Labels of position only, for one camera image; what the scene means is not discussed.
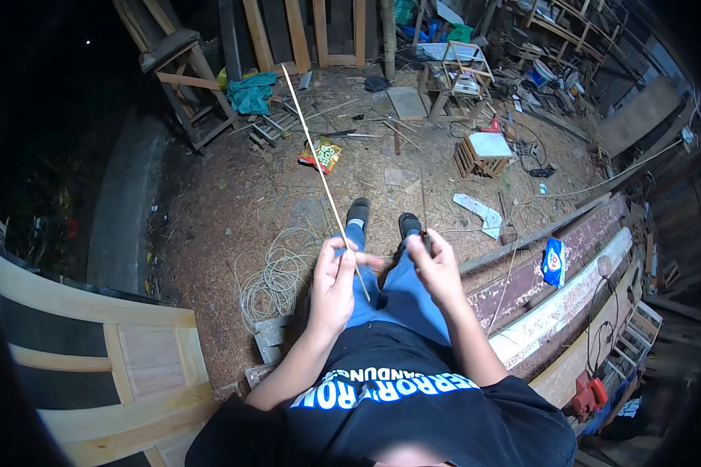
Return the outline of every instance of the chip bag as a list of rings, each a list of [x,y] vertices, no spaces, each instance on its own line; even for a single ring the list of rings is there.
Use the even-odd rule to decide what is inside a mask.
[[[319,159],[319,167],[322,168],[322,172],[325,175],[329,175],[329,173],[333,171],[335,163],[340,160],[342,147],[333,143],[333,141],[326,136],[319,136],[314,140],[314,149]],[[301,151],[299,163],[306,163],[314,168],[317,167],[314,157],[312,156],[312,150],[308,145],[304,148],[304,151]]]

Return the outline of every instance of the sneaker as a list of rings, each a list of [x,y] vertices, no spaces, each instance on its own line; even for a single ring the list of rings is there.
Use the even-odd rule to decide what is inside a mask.
[[[415,214],[410,212],[403,212],[400,214],[398,226],[400,226],[400,235],[402,235],[403,240],[405,240],[407,233],[411,229],[418,230],[419,232],[423,229],[423,227],[421,227],[421,221],[418,220]]]
[[[356,198],[348,209],[345,215],[345,225],[347,226],[348,220],[351,219],[361,219],[363,221],[363,234],[366,235],[366,227],[368,226],[368,215],[371,211],[371,203],[366,198]]]

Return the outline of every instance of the red object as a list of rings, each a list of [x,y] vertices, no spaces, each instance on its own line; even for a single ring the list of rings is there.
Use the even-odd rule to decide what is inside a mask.
[[[485,133],[501,133],[501,126],[498,124],[498,117],[493,117],[489,126],[481,126],[480,131]]]
[[[571,408],[580,422],[587,421],[589,415],[608,402],[608,394],[599,378],[589,379],[584,371],[576,379],[576,395],[571,399]]]

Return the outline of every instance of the green cloth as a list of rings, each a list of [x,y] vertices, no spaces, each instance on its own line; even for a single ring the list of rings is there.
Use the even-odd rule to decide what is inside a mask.
[[[270,85],[276,77],[275,72],[267,72],[257,73],[243,81],[229,81],[225,95],[239,114],[270,115],[265,99],[273,95]]]
[[[468,25],[461,25],[458,23],[453,23],[449,25],[451,29],[446,36],[447,40],[453,40],[456,42],[470,43],[470,36],[475,29],[469,27]]]

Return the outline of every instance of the workshop floor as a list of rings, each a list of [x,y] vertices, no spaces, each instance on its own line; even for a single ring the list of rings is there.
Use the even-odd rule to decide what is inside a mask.
[[[313,114],[358,98],[353,104],[329,112],[325,115],[327,118],[310,120],[309,130],[327,133],[357,128],[357,133],[385,136],[363,141],[338,138],[336,142],[343,147],[342,158],[327,182],[342,217],[353,199],[367,197],[371,200],[366,249],[378,256],[387,256],[388,262],[392,261],[400,243],[397,228],[400,213],[411,211],[423,218],[421,171],[428,225],[451,242],[460,261],[501,245],[480,232],[482,222],[477,216],[451,201],[455,193],[475,197],[500,212],[498,192],[503,194],[506,210],[510,210],[514,201],[523,202],[539,195],[537,186],[541,182],[549,195],[570,193],[591,186],[602,173],[583,150],[573,151],[583,148],[583,142],[515,112],[511,103],[501,102],[494,103],[499,116],[506,116],[508,105],[519,136],[534,140],[535,136],[529,131],[532,130],[544,145],[546,163],[558,166],[558,172],[549,179],[531,178],[516,162],[497,179],[462,181],[452,154],[455,143],[467,129],[457,123],[451,127],[448,123],[441,126],[411,123],[416,133],[401,128],[403,134],[423,150],[420,152],[411,144],[403,144],[402,155],[396,156],[390,128],[381,122],[351,120],[357,114],[364,114],[366,119],[396,117],[385,94],[374,96],[364,91],[363,80],[348,79],[374,73],[379,73],[378,67],[323,70],[319,78],[321,84],[315,87],[315,104],[303,111],[305,115]],[[415,88],[416,72],[399,72],[393,85]],[[573,123],[587,126],[582,122]],[[318,252],[315,235],[321,240],[337,230],[318,174],[297,163],[304,142],[300,128],[294,128],[272,151],[272,157],[267,158],[252,148],[252,143],[244,139],[244,133],[225,136],[226,132],[215,139],[208,146],[214,156],[205,166],[195,155],[185,154],[184,145],[173,145],[163,169],[165,179],[161,182],[158,215],[151,220],[150,229],[150,248],[156,257],[149,277],[151,293],[194,309],[206,366],[216,389],[244,380],[245,368],[262,363],[242,317],[237,280],[243,284],[247,277],[265,268],[265,255],[284,229],[310,231],[291,231],[294,235],[287,241],[276,242],[297,254],[307,255],[303,260],[309,267]],[[539,155],[543,157],[542,148]],[[537,168],[534,161],[525,164],[528,169]],[[402,171],[399,184],[385,184],[385,169]],[[573,210],[573,203],[584,197],[586,193],[532,198],[531,203],[515,210],[514,225],[524,235],[565,211]],[[164,214],[168,215],[166,225],[160,221]],[[514,265],[537,252],[533,250],[518,252]],[[280,255],[282,253],[278,252],[274,258]],[[477,275],[468,276],[466,291],[504,274],[510,262],[511,256]],[[301,273],[307,281],[309,273],[309,270]],[[264,297],[258,297],[256,303],[258,308],[268,306]]]

